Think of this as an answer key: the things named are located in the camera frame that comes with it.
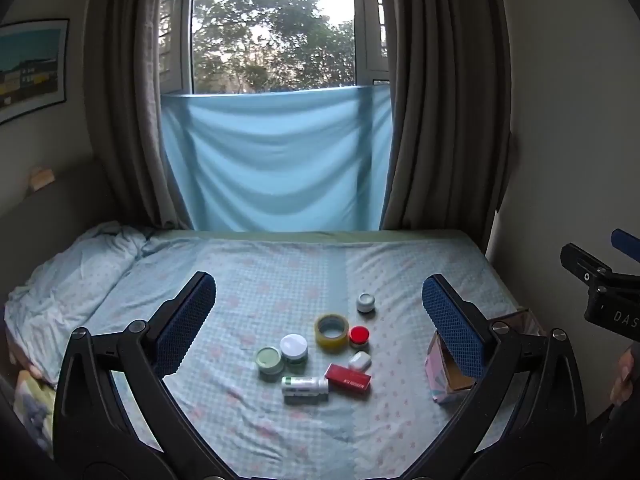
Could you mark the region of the person's right hand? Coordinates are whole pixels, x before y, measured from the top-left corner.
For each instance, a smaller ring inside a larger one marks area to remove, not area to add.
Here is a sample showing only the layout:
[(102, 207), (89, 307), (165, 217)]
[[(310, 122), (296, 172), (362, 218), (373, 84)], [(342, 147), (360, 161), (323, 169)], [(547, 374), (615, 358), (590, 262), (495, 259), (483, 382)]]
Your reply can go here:
[(610, 400), (615, 405), (622, 405), (632, 393), (632, 379), (630, 378), (634, 368), (634, 356), (631, 348), (628, 348), (617, 361), (617, 376), (613, 384)]

